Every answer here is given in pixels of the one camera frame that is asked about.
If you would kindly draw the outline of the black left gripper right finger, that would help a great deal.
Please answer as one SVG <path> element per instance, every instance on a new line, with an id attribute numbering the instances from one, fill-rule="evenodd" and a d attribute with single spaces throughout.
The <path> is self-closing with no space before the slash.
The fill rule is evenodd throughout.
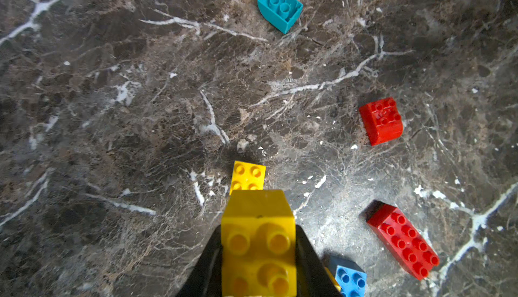
<path id="1" fill-rule="evenodd" d="M 297 296 L 341 296 L 301 226 L 295 226 Z"/>

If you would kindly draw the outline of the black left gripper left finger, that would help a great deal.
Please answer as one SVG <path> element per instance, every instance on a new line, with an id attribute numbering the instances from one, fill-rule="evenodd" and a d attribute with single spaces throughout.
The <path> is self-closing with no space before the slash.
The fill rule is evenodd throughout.
<path id="1" fill-rule="evenodd" d="M 222 296 L 221 262 L 221 239 L 211 238 L 176 296 Z"/>

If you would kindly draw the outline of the tall yellow lego brick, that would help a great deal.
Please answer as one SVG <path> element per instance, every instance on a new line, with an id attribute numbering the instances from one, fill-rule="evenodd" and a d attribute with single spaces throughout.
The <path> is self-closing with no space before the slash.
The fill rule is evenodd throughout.
<path id="1" fill-rule="evenodd" d="M 296 296 L 295 218 L 282 190 L 236 191 L 221 221 L 223 296 Z"/>

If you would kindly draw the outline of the long red lego brick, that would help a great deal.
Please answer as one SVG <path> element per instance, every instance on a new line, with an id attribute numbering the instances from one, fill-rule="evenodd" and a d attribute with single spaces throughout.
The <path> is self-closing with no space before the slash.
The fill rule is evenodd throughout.
<path id="1" fill-rule="evenodd" d="M 382 203 L 367 224 L 415 279 L 427 278 L 439 266 L 438 255 L 399 208 Z"/>

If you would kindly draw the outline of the small red lego brick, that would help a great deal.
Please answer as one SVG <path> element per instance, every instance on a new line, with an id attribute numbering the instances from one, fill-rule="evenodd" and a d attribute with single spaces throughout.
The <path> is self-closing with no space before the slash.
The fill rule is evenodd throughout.
<path id="1" fill-rule="evenodd" d="M 359 111 L 371 146 L 402 136 L 402 117 L 392 97 L 363 105 Z"/>

